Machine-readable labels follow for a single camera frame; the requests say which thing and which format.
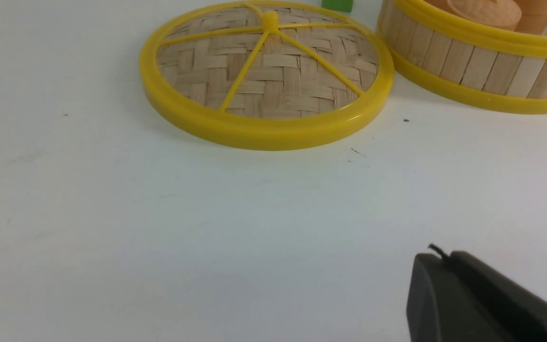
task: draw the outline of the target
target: bamboo steamer lid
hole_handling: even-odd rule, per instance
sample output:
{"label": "bamboo steamer lid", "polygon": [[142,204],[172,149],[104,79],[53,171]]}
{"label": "bamboo steamer lid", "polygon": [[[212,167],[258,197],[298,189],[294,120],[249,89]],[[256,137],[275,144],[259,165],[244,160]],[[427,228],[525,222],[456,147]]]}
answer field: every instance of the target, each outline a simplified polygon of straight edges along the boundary
{"label": "bamboo steamer lid", "polygon": [[447,0],[448,11],[464,19],[503,30],[514,30],[521,17],[513,0]]}
{"label": "bamboo steamer lid", "polygon": [[196,9],[147,39],[145,94],[170,123],[244,149],[331,143],[369,124],[394,76],[386,45],[320,7],[251,0]]}
{"label": "bamboo steamer lid", "polygon": [[[262,7],[261,10],[277,13],[280,25],[343,24],[338,19],[305,9]],[[259,24],[256,11],[234,7],[189,20],[165,39]],[[358,98],[352,86],[366,91],[377,77],[377,54],[367,38],[356,30],[287,28],[283,33],[328,61],[351,84],[345,84],[308,53],[280,36],[269,35],[225,106],[226,113],[261,119],[319,115],[351,104]],[[161,76],[196,104],[221,108],[262,34],[261,30],[222,33],[162,46],[157,54]]]}

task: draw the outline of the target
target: bamboo steamer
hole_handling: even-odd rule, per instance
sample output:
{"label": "bamboo steamer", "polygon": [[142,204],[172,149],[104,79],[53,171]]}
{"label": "bamboo steamer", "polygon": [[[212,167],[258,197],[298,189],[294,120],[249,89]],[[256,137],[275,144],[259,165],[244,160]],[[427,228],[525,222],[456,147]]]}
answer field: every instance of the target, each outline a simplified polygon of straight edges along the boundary
{"label": "bamboo steamer", "polygon": [[277,1],[197,9],[141,53],[145,93],[174,125],[245,149],[290,150],[370,123],[393,78],[373,33],[319,7]]}
{"label": "bamboo steamer", "polygon": [[377,29],[396,70],[434,93],[489,110],[547,113],[547,25],[543,35],[510,32],[423,0],[384,0]]}

